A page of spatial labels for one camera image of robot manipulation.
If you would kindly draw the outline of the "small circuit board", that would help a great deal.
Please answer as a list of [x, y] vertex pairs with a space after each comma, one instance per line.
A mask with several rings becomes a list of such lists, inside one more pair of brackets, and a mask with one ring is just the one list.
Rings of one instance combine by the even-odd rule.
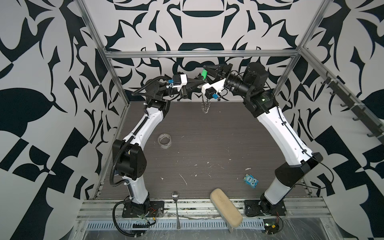
[[153, 218], [152, 221], [136, 221], [132, 224], [133, 229], [149, 229], [157, 223], [156, 219]]
[[270, 236], [274, 236], [284, 228], [284, 222], [280, 220], [274, 223], [265, 223], [264, 227], [265, 230], [263, 231], [263, 233]]

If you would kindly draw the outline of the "metal spoon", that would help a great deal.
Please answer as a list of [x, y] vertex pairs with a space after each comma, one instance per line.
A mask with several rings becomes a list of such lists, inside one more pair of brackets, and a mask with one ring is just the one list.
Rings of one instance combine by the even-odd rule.
[[179, 211], [178, 211], [178, 200], [179, 200], [179, 193], [177, 191], [174, 191], [172, 193], [172, 199], [175, 203], [176, 206], [176, 224], [177, 224], [177, 230], [181, 229], [181, 223], [180, 223], [180, 218], [179, 218]]

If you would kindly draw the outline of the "blue owl toy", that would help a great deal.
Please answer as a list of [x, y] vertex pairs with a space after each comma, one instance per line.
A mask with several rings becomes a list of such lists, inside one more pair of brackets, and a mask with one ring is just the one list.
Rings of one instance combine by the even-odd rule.
[[259, 180], [257, 180], [256, 178], [254, 178], [252, 175], [249, 175], [249, 174], [246, 174], [245, 177], [244, 177], [244, 182], [250, 186], [252, 189], [255, 189], [256, 186], [258, 185], [259, 183]]

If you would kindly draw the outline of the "green key tag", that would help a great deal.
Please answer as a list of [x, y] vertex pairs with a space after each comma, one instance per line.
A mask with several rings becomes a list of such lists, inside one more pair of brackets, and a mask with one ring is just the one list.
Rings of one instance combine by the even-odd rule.
[[203, 70], [201, 75], [202, 75], [203, 79], [205, 80], [207, 78], [208, 71], [207, 70]]

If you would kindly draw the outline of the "wall hook rail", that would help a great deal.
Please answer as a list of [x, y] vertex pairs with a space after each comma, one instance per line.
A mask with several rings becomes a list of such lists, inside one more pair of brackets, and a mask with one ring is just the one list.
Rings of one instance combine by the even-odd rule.
[[322, 85], [327, 85], [331, 89], [331, 96], [337, 96], [341, 101], [341, 107], [354, 113], [353, 121], [362, 122], [370, 131], [368, 138], [376, 138], [382, 145], [384, 144], [384, 122], [381, 121], [361, 100], [354, 95], [345, 84], [333, 77], [329, 71], [325, 73], [325, 80]]

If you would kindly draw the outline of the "small circuit board left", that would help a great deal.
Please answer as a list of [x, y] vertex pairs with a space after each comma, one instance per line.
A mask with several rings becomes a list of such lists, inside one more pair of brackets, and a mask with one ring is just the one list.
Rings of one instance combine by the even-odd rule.
[[157, 223], [156, 219], [153, 218], [152, 221], [136, 221], [132, 224], [133, 229], [149, 229]]

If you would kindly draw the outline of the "clear tape roll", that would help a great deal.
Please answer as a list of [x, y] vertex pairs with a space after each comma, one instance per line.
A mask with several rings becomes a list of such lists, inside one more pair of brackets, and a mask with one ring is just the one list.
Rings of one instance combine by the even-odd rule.
[[158, 136], [158, 144], [162, 149], [168, 149], [172, 146], [172, 138], [169, 134], [162, 133]]

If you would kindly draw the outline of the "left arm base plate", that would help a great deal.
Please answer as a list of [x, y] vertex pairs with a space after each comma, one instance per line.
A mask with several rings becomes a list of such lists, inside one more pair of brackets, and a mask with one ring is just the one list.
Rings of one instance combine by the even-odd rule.
[[162, 214], [164, 211], [164, 201], [148, 201], [146, 200], [143, 204], [136, 203], [124, 203], [123, 218], [136, 218], [141, 215], [146, 217], [156, 217], [158, 214]]

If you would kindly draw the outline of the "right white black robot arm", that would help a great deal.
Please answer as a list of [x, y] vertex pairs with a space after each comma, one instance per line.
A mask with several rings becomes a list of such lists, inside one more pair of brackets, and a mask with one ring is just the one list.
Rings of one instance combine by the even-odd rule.
[[252, 62], [243, 75], [235, 75], [232, 65], [204, 66], [202, 94], [207, 99], [217, 99], [223, 90], [243, 98], [243, 104], [270, 133], [282, 151], [285, 163], [275, 170], [275, 179], [262, 194], [259, 211], [271, 212], [282, 202], [292, 188], [323, 160], [299, 138], [287, 122], [271, 90], [264, 86], [269, 77], [261, 63]]

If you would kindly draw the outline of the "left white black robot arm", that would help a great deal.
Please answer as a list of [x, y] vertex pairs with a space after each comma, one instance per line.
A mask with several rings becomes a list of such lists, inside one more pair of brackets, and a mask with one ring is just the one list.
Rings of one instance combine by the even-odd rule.
[[148, 212], [150, 194], [145, 187], [144, 172], [147, 160], [144, 147], [157, 125], [169, 112], [171, 102], [167, 96], [179, 94], [186, 99], [189, 94], [206, 83], [203, 76], [194, 79], [185, 74], [155, 77], [136, 89], [133, 97], [145, 97], [144, 115], [135, 128], [123, 139], [113, 143], [113, 165], [109, 183], [112, 187], [127, 185], [130, 193], [125, 204], [131, 204], [138, 215]]

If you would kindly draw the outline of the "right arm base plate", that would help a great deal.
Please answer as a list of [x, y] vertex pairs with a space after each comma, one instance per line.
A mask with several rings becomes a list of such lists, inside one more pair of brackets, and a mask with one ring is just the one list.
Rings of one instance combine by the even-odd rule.
[[245, 200], [244, 204], [247, 217], [286, 215], [287, 209], [283, 200], [276, 205], [270, 204], [267, 200]]

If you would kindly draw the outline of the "small circuit board right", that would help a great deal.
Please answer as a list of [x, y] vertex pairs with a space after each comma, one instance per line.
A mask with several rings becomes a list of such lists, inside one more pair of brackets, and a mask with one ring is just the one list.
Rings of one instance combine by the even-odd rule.
[[280, 220], [274, 223], [265, 223], [264, 227], [265, 230], [263, 231], [263, 233], [270, 236], [274, 236], [284, 228], [284, 222]]

